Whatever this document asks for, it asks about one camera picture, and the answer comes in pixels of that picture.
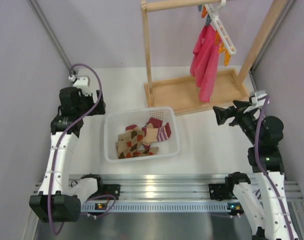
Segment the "orange end clothespin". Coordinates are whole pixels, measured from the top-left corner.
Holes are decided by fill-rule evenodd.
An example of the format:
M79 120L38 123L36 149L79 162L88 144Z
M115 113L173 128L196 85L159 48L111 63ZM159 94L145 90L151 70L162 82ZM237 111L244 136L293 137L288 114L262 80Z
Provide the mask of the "orange end clothespin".
M227 66L229 65L230 58L231 58L231 55L230 55L229 52L226 50L226 51L225 51L225 55L224 55L224 66L227 67Z

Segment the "striped beige maroon sock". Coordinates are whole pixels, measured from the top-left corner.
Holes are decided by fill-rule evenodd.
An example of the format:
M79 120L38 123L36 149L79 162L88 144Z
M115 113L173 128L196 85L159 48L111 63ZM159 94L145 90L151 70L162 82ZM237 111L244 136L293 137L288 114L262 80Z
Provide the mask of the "striped beige maroon sock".
M166 123L158 128L143 127L142 131L145 134L143 142L146 144L163 142L168 140L171 136L171 128L169 123Z

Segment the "white plastic clip hanger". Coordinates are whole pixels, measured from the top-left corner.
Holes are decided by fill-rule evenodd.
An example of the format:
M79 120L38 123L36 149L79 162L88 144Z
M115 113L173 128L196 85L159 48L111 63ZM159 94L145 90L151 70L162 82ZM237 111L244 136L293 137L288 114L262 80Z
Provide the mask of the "white plastic clip hanger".
M220 10L222 10L225 7L226 2L227 2L226 0L218 0L218 1L212 1L204 5L207 11L206 25L207 26L209 24L212 25L214 30L218 32L218 35L221 41L223 42L229 55L233 56L236 54L236 48L219 18Z

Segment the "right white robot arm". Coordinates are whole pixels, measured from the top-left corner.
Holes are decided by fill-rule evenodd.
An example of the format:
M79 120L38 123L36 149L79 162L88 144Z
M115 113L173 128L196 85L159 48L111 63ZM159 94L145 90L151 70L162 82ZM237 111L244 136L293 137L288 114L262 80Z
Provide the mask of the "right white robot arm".
M285 173L278 144L283 139L284 124L275 116L264 116L262 107L235 100L233 106L214 106L218 125L232 118L231 127L239 126L253 144L248 160L259 189L253 190L248 175L234 172L225 177L225 193L236 198L248 219L254 240L297 240L297 234L285 193Z

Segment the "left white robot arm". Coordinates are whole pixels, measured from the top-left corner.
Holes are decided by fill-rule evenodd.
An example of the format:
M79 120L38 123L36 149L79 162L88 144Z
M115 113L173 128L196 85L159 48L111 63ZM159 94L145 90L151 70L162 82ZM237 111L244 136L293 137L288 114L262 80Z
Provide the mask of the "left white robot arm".
M29 206L44 223L76 222L88 200L117 200L118 184L104 184L98 174L85 174L74 187L68 187L69 170L79 140L83 118L105 114L102 91L85 95L80 88L65 87L59 92L60 105L50 124L50 154L38 193Z

